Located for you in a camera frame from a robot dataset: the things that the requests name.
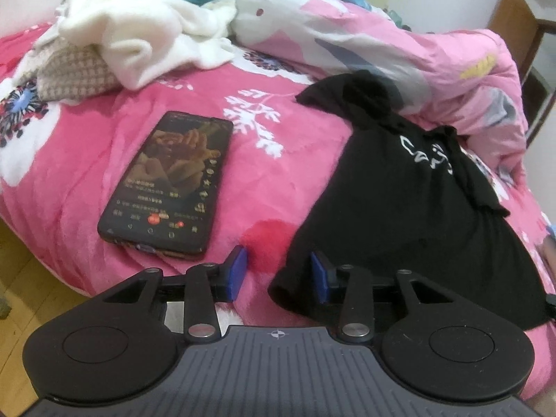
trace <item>black smartphone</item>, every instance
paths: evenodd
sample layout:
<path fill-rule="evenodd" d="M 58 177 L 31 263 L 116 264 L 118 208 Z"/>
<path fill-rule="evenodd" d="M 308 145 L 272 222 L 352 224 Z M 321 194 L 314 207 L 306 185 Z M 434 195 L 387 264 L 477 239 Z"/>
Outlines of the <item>black smartphone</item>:
<path fill-rule="evenodd" d="M 116 187 L 99 235 L 144 252 L 202 255 L 233 128 L 223 119 L 166 113 Z"/>

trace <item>metal screw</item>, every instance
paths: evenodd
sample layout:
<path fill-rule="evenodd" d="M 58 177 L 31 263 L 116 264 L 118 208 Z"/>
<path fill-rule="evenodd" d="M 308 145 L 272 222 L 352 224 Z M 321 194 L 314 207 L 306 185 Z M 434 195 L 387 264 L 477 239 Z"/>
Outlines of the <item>metal screw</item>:
<path fill-rule="evenodd" d="M 216 328 L 213 325 L 199 323 L 191 326 L 187 332 L 193 337 L 207 338 L 216 332 Z"/>
<path fill-rule="evenodd" d="M 342 328 L 342 332 L 350 337 L 364 337 L 370 329 L 363 323 L 348 323 Z"/>

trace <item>image of hand on phone screen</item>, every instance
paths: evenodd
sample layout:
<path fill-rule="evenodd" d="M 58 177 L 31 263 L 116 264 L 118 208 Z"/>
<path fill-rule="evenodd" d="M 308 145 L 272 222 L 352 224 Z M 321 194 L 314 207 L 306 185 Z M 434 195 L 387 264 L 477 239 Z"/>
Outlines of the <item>image of hand on phone screen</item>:
<path fill-rule="evenodd" d="M 126 180 L 151 182 L 183 198 L 201 186 L 205 161 L 220 155 L 219 150 L 207 148 L 207 134 L 198 129 L 185 134 L 157 130 Z"/>

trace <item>black shirt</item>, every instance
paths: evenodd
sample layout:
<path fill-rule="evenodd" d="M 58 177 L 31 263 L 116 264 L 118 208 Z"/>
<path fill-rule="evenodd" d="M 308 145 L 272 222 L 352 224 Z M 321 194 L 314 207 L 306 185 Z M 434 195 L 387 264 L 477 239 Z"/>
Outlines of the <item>black shirt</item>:
<path fill-rule="evenodd" d="M 334 323 L 313 299 L 318 248 L 375 276 L 413 270 L 522 329 L 548 321 L 536 267 L 453 127 L 427 132 L 394 114 L 367 71 L 326 78 L 297 101 L 351 121 L 354 133 L 269 287 L 276 303 Z"/>

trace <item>gray ridged plate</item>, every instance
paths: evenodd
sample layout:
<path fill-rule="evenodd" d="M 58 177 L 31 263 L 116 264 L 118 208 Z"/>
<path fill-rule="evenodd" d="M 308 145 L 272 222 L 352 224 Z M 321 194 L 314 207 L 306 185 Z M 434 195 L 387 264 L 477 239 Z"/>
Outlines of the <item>gray ridged plate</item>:
<path fill-rule="evenodd" d="M 476 407 L 421 398 L 394 382 L 364 347 L 340 344 L 324 328 L 232 326 L 193 346 L 163 382 L 99 408 L 40 400 L 25 417 L 529 417 L 517 398 Z"/>

